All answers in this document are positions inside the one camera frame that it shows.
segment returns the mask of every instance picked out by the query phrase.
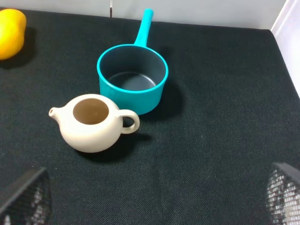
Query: saucepan handle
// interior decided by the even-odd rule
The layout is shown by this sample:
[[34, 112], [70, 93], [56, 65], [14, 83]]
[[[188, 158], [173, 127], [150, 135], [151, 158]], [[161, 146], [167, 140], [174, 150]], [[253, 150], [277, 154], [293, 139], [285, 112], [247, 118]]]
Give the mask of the saucepan handle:
[[139, 119], [139, 116], [135, 112], [128, 110], [128, 109], [121, 109], [121, 110], [117, 111], [117, 115], [121, 116], [121, 117], [129, 117], [129, 118], [133, 119], [133, 121], [134, 121], [134, 124], [131, 125], [130, 127], [122, 128], [122, 130], [121, 130], [122, 134], [131, 134], [139, 128], [140, 119]]
[[147, 8], [145, 10], [144, 16], [142, 17], [139, 32], [135, 40], [135, 45], [140, 47], [146, 47], [153, 14], [154, 13], [152, 9]]

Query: white wall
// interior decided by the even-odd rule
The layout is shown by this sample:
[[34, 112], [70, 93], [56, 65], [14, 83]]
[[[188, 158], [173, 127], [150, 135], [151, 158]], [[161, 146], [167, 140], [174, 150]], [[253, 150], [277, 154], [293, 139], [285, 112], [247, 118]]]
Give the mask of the white wall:
[[[285, 0], [113, 0], [113, 17], [271, 29]], [[0, 7], [109, 16], [110, 0], [0, 0]]]
[[288, 0], [272, 32], [300, 96], [300, 0]]

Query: yellow fruit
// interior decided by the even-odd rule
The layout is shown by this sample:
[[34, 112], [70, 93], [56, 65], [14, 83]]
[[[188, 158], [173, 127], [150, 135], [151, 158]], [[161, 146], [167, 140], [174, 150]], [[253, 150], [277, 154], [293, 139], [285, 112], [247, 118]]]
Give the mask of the yellow fruit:
[[16, 9], [0, 11], [0, 60], [17, 54], [24, 44], [25, 15]]

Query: teapot spout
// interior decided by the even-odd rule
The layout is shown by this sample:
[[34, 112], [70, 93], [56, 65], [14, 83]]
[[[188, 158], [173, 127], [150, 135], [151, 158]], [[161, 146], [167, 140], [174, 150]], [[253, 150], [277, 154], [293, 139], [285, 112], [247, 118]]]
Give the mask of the teapot spout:
[[61, 111], [61, 108], [51, 108], [50, 111], [49, 111], [49, 116], [56, 120], [56, 122], [58, 122], [58, 124], [60, 123], [60, 111]]

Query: teapot handle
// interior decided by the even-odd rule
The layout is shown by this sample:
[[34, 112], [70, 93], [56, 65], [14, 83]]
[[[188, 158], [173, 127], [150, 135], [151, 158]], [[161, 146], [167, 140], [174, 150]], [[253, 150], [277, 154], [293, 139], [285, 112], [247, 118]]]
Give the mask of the teapot handle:
[[121, 130], [121, 134], [131, 134], [131, 133], [135, 132], [140, 126], [139, 116], [131, 110], [128, 110], [128, 109], [118, 110], [117, 111], [117, 116], [118, 117], [119, 116], [129, 117], [129, 118], [133, 119], [133, 121], [134, 121], [134, 124], [131, 125], [130, 127], [123, 127], [122, 130]]

